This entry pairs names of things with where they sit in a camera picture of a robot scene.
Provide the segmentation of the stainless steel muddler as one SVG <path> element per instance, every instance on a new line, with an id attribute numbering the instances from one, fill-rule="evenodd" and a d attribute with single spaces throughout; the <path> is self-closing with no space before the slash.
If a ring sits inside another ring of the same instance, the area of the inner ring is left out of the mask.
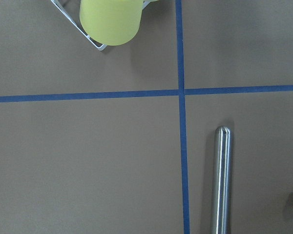
<path id="1" fill-rule="evenodd" d="M 231 181 L 232 134 L 227 126 L 215 131 L 214 167 L 212 188 L 212 234 L 227 234 L 230 222 L 230 181 Z"/>

